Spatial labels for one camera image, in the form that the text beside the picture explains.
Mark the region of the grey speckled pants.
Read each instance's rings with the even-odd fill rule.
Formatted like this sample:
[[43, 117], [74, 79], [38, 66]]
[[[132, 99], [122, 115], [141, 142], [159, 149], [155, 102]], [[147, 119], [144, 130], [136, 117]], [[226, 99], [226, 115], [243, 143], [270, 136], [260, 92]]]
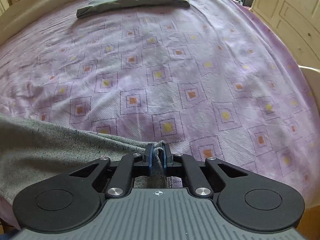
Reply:
[[101, 156], [120, 160], [143, 153], [154, 139], [150, 117], [126, 116], [107, 135], [79, 125], [61, 126], [34, 119], [1, 115], [1, 197], [12, 203], [24, 188]]

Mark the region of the purple patterned bed sheet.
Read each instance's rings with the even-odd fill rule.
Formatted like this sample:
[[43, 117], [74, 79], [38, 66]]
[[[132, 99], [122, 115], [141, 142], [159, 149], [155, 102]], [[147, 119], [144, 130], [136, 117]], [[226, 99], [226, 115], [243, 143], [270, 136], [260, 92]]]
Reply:
[[116, 133], [150, 117], [154, 139], [288, 184], [319, 205], [319, 113], [277, 35], [230, 0], [78, 19], [64, 4], [1, 44], [1, 115]]

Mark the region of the cream wooden wardrobe door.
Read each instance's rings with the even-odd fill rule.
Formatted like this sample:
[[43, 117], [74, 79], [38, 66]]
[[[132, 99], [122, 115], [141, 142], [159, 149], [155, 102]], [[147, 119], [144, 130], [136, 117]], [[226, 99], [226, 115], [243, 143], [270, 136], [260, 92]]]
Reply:
[[278, 35], [299, 65], [319, 68], [319, 0], [254, 0], [251, 11]]

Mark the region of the cream bed frame corner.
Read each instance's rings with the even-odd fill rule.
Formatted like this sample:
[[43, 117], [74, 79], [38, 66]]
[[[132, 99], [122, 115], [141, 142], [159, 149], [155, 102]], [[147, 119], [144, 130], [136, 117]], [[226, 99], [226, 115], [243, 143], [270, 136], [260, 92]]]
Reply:
[[302, 71], [309, 88], [307, 89], [308, 98], [313, 101], [317, 109], [320, 108], [320, 70], [317, 68], [307, 67], [307, 66], [300, 66], [300, 70]]

